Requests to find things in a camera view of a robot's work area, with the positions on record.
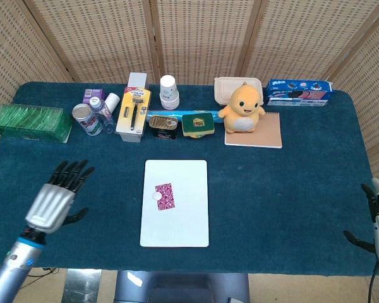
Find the purple box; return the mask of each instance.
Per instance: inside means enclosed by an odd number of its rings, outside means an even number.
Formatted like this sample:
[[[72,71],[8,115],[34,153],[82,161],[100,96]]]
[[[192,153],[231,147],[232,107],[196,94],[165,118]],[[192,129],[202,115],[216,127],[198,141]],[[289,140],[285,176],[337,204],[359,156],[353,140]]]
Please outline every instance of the purple box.
[[[98,90],[93,90],[91,88],[86,89],[84,91],[83,103],[89,104],[91,97],[98,97],[101,100],[105,100],[105,92],[103,91],[102,88]]]

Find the paper cup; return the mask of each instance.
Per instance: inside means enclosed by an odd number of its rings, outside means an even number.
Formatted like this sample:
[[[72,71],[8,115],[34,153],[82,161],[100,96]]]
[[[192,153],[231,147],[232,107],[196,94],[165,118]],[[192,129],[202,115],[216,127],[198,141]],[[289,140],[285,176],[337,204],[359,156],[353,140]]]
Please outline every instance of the paper cup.
[[[168,100],[164,100],[162,97],[162,94],[160,93],[160,101],[162,102],[163,108],[168,109],[168,110],[176,109],[177,106],[179,105],[179,94],[177,92],[177,98],[175,98],[174,100],[168,101]]]
[[[174,101],[178,98],[176,79],[166,74],[160,79],[160,97],[165,101]]]

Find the can lid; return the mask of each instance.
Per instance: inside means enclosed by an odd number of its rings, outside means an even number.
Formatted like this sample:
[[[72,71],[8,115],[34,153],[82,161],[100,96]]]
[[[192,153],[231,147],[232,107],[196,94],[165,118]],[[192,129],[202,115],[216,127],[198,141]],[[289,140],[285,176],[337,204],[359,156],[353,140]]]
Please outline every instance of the can lid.
[[[91,108],[87,104],[78,104],[71,114],[75,119],[85,119],[91,114]]]
[[[151,128],[176,129],[178,120],[175,117],[153,116],[149,121]]]
[[[94,109],[98,109],[101,107],[101,100],[100,98],[98,97],[91,97],[90,98],[90,105],[94,108]]]

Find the plastic bottle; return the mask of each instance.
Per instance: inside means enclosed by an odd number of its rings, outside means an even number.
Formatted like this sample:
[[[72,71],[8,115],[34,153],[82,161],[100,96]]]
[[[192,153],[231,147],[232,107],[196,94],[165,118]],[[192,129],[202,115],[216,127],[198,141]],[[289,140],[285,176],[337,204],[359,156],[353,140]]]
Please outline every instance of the plastic bottle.
[[[92,97],[90,99],[90,107],[99,118],[102,129],[107,134],[115,133],[116,123],[112,118],[112,114],[109,111],[107,104],[105,104],[105,102],[98,97]]]

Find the table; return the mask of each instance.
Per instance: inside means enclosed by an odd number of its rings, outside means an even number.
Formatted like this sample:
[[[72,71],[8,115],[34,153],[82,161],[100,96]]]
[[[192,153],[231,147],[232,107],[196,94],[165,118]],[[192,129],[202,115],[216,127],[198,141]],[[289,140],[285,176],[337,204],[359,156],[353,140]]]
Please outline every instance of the table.
[[[124,85],[22,85],[14,103],[62,107],[71,113],[85,88],[122,95]],[[161,109],[159,89],[151,109]],[[179,109],[217,110],[212,86],[178,87]],[[360,183],[371,172],[354,105],[337,92],[325,107],[269,107],[280,112],[282,149],[224,145],[224,127],[199,140],[179,132],[157,140],[147,128],[141,143],[116,134],[89,137],[73,126],[67,144],[1,138],[0,263],[25,224],[39,189],[62,160],[96,168],[71,212],[84,220],[47,236],[37,266],[204,272],[368,275],[375,257],[348,243],[342,231],[373,238]],[[119,107],[114,116],[119,114]],[[139,245],[143,173],[147,159],[208,162],[210,246]]]

